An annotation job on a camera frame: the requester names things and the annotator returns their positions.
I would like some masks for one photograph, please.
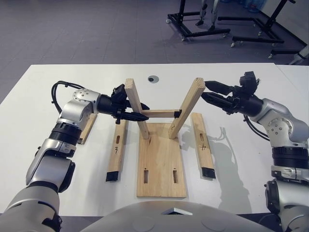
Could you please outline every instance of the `handwritten mark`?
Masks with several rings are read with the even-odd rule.
[[[202,151],[203,151],[203,150],[205,150],[207,147],[206,147],[206,146],[204,146],[204,143],[203,143],[203,145],[202,145],[202,146],[200,146],[200,148],[202,148]]]

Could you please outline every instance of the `black metal stand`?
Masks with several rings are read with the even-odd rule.
[[[299,50],[292,50],[292,49],[273,49],[270,52],[270,55],[268,57],[268,59],[273,58],[274,55],[278,55],[278,54],[297,54],[299,52]]]
[[[230,32],[231,29],[213,29],[211,28],[208,31],[201,31],[201,32],[191,32],[184,24],[183,24],[183,17],[184,16],[192,16],[192,15],[199,15],[199,12],[186,12],[184,13],[184,5],[185,0],[181,0],[179,12],[175,14],[168,14],[168,18],[166,20],[167,23],[172,23],[181,33],[182,33],[182,41],[185,40],[187,37],[198,37],[198,36],[205,36],[205,35],[215,35],[215,34],[224,34],[224,37]]]
[[[269,39],[264,38],[256,38],[256,37],[241,37],[241,36],[233,36],[232,40],[233,43],[231,44],[231,47],[234,47],[236,41],[249,41],[249,42],[259,42],[259,43],[272,43],[273,46],[276,44],[282,44],[284,43],[284,40],[282,40],[276,33],[274,33],[271,29],[272,25],[276,22],[276,17],[284,7],[288,0],[281,0],[278,4],[277,8],[275,9],[274,13],[271,15],[270,19],[263,23],[259,18],[245,18],[245,17],[218,17],[218,20],[233,20],[233,21],[253,21],[254,26],[257,25],[261,30],[259,31],[257,36],[261,36],[263,33],[265,33]]]

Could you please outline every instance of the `gray carpet floor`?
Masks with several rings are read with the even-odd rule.
[[[268,59],[273,47],[246,42],[231,48],[233,35],[256,36],[252,22],[218,21],[231,33],[184,42],[167,14],[179,10],[179,0],[0,0],[0,102],[31,64],[134,64],[274,62],[286,64],[293,55]],[[185,18],[191,31],[210,26],[212,1],[205,24],[196,16]],[[185,11],[198,11],[200,0],[187,1]],[[219,16],[259,17],[237,2],[220,3]],[[284,40],[277,48],[303,45],[278,26]],[[64,217],[64,232],[75,232],[98,217]]]

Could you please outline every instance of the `wooden board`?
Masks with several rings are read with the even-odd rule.
[[[120,120],[120,124],[116,124],[114,139],[112,142],[112,150],[106,181],[118,180],[118,174],[122,169],[123,153],[126,142],[127,120]]]
[[[141,113],[147,117],[175,117],[181,114],[180,110],[142,110]]]
[[[93,124],[95,123],[96,119],[97,119],[97,116],[96,114],[91,114],[89,116],[89,119],[88,119],[88,122],[84,128],[84,130],[82,131],[80,137],[79,137],[79,140],[77,143],[79,144],[85,144],[86,140],[87,140],[87,137],[91,131],[91,128],[93,126]]]
[[[199,113],[192,113],[191,119],[202,174],[204,177],[216,178],[203,116]]]
[[[180,107],[182,113],[180,114],[179,118],[174,119],[172,122],[170,129],[169,129],[169,138],[174,139],[176,138],[179,130],[183,126],[184,122],[188,118],[189,114],[191,113],[193,107],[195,106],[197,100],[202,95],[204,89],[206,88],[205,82],[203,78],[196,78],[187,95],[185,96],[183,103]]]
[[[126,79],[125,82],[125,90],[127,94],[127,98],[131,104],[132,110],[137,113],[141,113],[141,105],[140,105],[140,98],[137,93],[134,80],[132,78]],[[149,133],[146,122],[137,122],[140,132],[144,139],[148,139]]]
[[[138,197],[186,197],[178,138],[169,139],[170,123],[147,123],[149,138],[140,135]]]

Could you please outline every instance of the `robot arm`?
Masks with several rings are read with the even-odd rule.
[[[283,231],[289,227],[307,229],[309,221],[309,157],[308,125],[292,116],[283,105],[254,95],[259,80],[253,72],[246,72],[240,78],[242,87],[231,87],[216,81],[206,81],[208,89],[232,96],[208,92],[202,98],[222,108],[227,114],[242,113],[261,124],[272,146],[274,178],[266,186],[268,209],[281,218]]]
[[[1,216],[0,231],[60,231],[59,192],[71,182],[75,163],[70,160],[91,113],[112,115],[120,119],[145,121],[139,113],[127,113],[124,85],[115,88],[111,97],[88,89],[74,92],[63,108],[49,138],[45,139],[30,165],[27,187],[21,190]]]

